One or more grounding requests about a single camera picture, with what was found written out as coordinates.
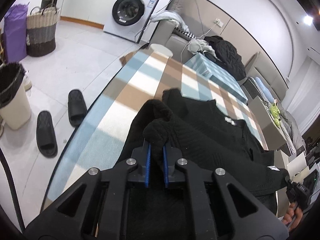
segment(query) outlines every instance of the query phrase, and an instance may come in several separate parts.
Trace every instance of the checkered tablecloth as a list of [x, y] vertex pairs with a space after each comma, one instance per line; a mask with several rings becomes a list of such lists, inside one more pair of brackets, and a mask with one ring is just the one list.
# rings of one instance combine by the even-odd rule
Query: checkered tablecloth
[[125, 66], [91, 106], [70, 138], [52, 176], [44, 207], [56, 200], [89, 168], [112, 168], [127, 138], [132, 120], [142, 105], [162, 98], [164, 90], [179, 88], [185, 97], [216, 100], [217, 107], [234, 119], [244, 119], [264, 149], [267, 144], [249, 108], [216, 83], [179, 62], [150, 50], [122, 58]]
[[218, 86], [234, 95], [241, 102], [245, 104], [248, 102], [247, 97], [235, 78], [201, 53], [195, 54], [187, 63], [185, 63], [185, 65], [215, 82]]

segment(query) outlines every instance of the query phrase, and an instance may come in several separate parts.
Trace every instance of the black sweater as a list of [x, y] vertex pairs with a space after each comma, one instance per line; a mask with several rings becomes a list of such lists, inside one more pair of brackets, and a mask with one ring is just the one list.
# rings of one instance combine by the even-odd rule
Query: black sweater
[[226, 117], [215, 100], [197, 101], [180, 91], [165, 91], [163, 101], [147, 101], [132, 122], [119, 161], [132, 150], [151, 143], [151, 189], [132, 191], [128, 215], [129, 239], [183, 239], [185, 213], [180, 193], [163, 191], [162, 148], [167, 141], [179, 148], [184, 158], [200, 168], [224, 168], [255, 197], [276, 213], [275, 191], [286, 186], [284, 169], [275, 171], [273, 151], [265, 151], [250, 133], [244, 120]]

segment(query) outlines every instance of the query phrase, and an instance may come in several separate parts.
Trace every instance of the slide sandal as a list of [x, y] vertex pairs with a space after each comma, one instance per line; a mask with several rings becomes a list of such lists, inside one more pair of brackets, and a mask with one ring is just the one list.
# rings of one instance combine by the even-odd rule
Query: slide sandal
[[87, 106], [80, 90], [71, 90], [68, 96], [69, 122], [73, 127], [79, 127], [87, 115]]
[[52, 117], [48, 111], [42, 111], [38, 115], [36, 139], [39, 151], [45, 157], [55, 157], [58, 152], [58, 145]]

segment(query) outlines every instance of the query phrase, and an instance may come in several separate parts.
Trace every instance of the basket handle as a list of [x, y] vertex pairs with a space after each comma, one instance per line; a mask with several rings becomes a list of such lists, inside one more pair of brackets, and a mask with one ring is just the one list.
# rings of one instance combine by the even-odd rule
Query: basket handle
[[48, 7], [54, 7], [55, 9], [56, 9], [56, 13], [55, 14], [57, 14], [57, 7], [56, 7], [56, 5], [54, 4], [54, 3], [49, 3], [46, 7], [44, 7], [44, 9], [46, 9], [46, 8], [48, 8]]
[[40, 11], [40, 7], [39, 7], [39, 6], [36, 6], [36, 7], [34, 7], [34, 8], [31, 10], [30, 15], [32, 14], [32, 11], [33, 11], [34, 9], [36, 9], [36, 8], [38, 8], [39, 11]]

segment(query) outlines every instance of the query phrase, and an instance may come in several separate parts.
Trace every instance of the recessed spotlight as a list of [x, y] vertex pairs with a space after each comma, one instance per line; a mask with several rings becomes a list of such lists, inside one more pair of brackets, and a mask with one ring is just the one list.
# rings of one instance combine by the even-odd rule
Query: recessed spotlight
[[310, 17], [310, 16], [306, 16], [306, 17], [304, 17], [304, 19], [303, 19], [303, 22], [304, 22], [305, 24], [307, 24], [307, 25], [311, 25], [311, 24], [312, 24], [312, 21], [313, 21], [313, 18]]

